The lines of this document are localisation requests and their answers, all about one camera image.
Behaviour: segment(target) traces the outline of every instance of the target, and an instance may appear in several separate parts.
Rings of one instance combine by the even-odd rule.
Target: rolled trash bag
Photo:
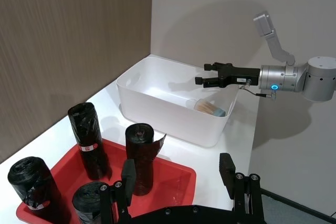
[[[72,198],[81,224],[101,224],[99,190],[103,182],[91,182],[77,189]]]
[[[133,159],[137,179],[134,195],[148,194],[153,187],[153,161],[159,153],[166,135],[154,142],[154,129],[146,123],[129,126],[125,132],[127,159]]]
[[[97,180],[107,175],[110,179],[112,169],[104,151],[94,107],[91,102],[79,103],[68,110],[68,116],[88,177]]]
[[[7,178],[33,215],[56,224],[70,222],[71,213],[43,159],[19,160],[10,168]]]

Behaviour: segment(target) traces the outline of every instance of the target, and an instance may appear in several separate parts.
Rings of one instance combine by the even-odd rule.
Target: red tray
[[[110,180],[103,178],[101,181],[112,185],[116,180],[120,180],[122,165],[126,160],[125,146],[108,140],[103,140],[103,144],[109,156],[113,175]],[[79,224],[71,203],[72,196],[80,186],[92,180],[86,175],[77,145],[71,148],[51,169],[51,173],[71,211],[70,223]],[[163,207],[191,205],[194,199],[195,184],[196,173],[193,169],[157,157],[154,160],[153,189],[145,196],[133,195],[129,213],[135,217]],[[50,223],[32,215],[24,203],[17,208],[16,216],[27,223]]]

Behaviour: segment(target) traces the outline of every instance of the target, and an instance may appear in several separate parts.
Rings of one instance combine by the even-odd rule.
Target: wood paneled wall
[[[150,53],[152,0],[0,0],[0,162]]]

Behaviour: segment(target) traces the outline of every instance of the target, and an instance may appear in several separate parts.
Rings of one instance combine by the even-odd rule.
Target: white tabletop
[[[133,122],[125,119],[120,112],[120,100],[115,81],[88,101],[92,102],[96,108],[102,137],[125,145],[125,129]],[[221,209],[232,208],[232,201],[218,171],[219,154],[230,153],[237,171],[247,175],[258,101],[258,97],[239,91],[229,121],[214,147],[204,148],[171,136],[166,137],[158,157],[191,167],[196,171],[196,191],[193,204]],[[155,140],[162,135],[162,133],[155,132]],[[1,223],[23,223],[15,215],[21,200],[7,180],[10,167],[21,158],[38,156],[46,162],[49,168],[52,168],[75,143],[69,119],[65,117],[0,164]]]

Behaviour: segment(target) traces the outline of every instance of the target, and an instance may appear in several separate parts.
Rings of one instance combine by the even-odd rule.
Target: gray robot arm
[[[325,102],[332,99],[336,88],[336,58],[314,57],[307,63],[295,66],[295,58],[281,47],[276,30],[267,12],[254,18],[259,35],[267,41],[273,58],[286,62],[285,66],[263,65],[260,69],[237,68],[232,64],[205,64],[204,70],[218,71],[218,78],[195,78],[196,84],[205,88],[224,88],[229,84],[247,86],[259,85],[262,90],[271,90],[272,95],[257,94],[261,97],[275,97],[276,91],[301,92],[314,102]]]
[[[259,88],[302,92],[311,101],[329,101],[336,87],[336,59],[314,57],[306,64],[294,66],[295,58],[284,51],[268,12],[254,18],[257,30],[267,41],[273,58],[286,62],[286,66],[262,66]]]

